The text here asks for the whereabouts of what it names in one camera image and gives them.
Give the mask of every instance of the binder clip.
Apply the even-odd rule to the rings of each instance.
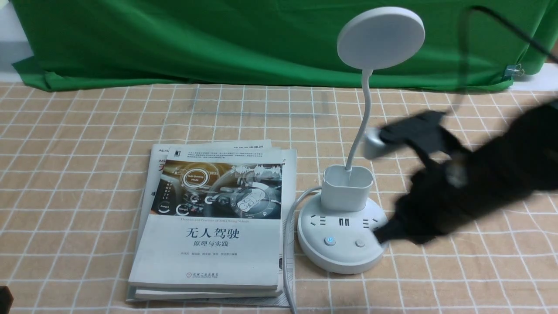
[[[508,65],[504,71],[503,80],[507,80],[511,77],[522,77],[525,74],[525,70],[521,68],[520,64]]]

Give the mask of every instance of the power cord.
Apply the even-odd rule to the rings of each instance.
[[[321,187],[314,187],[314,188],[309,188],[306,191],[304,191],[304,193],[299,196],[299,198],[292,204],[291,208],[288,211],[287,214],[287,224],[285,226],[285,228],[283,229],[283,290],[285,290],[285,295],[287,296],[287,301],[288,301],[288,307],[291,309],[291,313],[292,314],[297,314],[298,311],[296,309],[296,303],[294,298],[292,297],[292,293],[291,293],[291,284],[289,283],[288,280],[288,274],[287,274],[287,256],[286,253],[288,252],[288,243],[289,241],[289,234],[287,232],[287,230],[291,229],[291,224],[293,222],[293,219],[295,218],[295,209],[296,207],[299,206],[300,202],[302,202],[302,200],[304,198],[306,198],[308,195],[310,195],[310,193],[315,192],[321,190]],[[294,237],[295,237],[295,232],[293,230],[292,232],[292,236],[293,236],[293,241],[295,241]],[[293,277],[293,281],[295,280],[295,273],[293,272],[292,274]]]
[[[459,106],[463,103],[463,98],[468,91],[467,76],[469,75],[469,21],[471,14],[473,14],[473,11],[482,12],[490,16],[491,18],[502,24],[504,27],[506,27],[508,30],[510,30],[512,33],[517,35],[517,37],[532,45],[539,53],[542,53],[550,60],[552,60],[552,62],[558,64],[558,56],[555,56],[550,51],[546,50],[541,44],[530,37],[529,34],[520,30],[511,21],[507,20],[503,16],[487,7],[470,6],[465,9],[459,16],[458,49],[460,58],[458,68],[458,93],[455,97],[455,100],[450,105],[450,108],[446,111],[447,115],[449,115],[451,111],[455,113],[458,110]]]

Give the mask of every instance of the black cable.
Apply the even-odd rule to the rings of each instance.
[[[554,63],[558,64],[558,56],[555,56],[550,51],[546,50],[541,44],[536,40],[531,38],[527,33],[520,30],[512,22],[502,17],[493,10],[484,6],[470,6],[465,9],[459,17],[458,26],[458,47],[460,52],[460,61],[458,68],[458,94],[456,96],[456,101],[450,106],[446,114],[448,115],[451,111],[455,112],[459,105],[462,104],[463,98],[467,94],[467,77],[469,75],[469,17],[473,11],[483,12],[491,17],[493,17],[497,22],[508,28],[514,34],[516,34],[523,41],[528,42],[532,45],[538,52],[544,54]]]

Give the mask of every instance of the book title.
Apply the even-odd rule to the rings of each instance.
[[[189,228],[186,237],[194,240],[194,246],[229,246],[229,241],[238,239],[240,231],[237,228],[216,228],[210,231],[209,228],[204,228],[203,231],[199,228]]]

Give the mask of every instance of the flexible gooseneck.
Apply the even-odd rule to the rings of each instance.
[[[370,96],[370,76],[372,75],[372,70],[362,71],[362,92],[364,93],[364,113],[362,116],[362,123],[358,129],[357,136],[354,138],[353,146],[350,148],[349,156],[347,157],[347,163],[345,164],[345,170],[351,171],[353,169],[353,159],[357,153],[358,145],[362,140],[364,132],[366,131],[366,126],[368,125],[368,120],[370,119],[370,112],[372,109],[372,97]]]

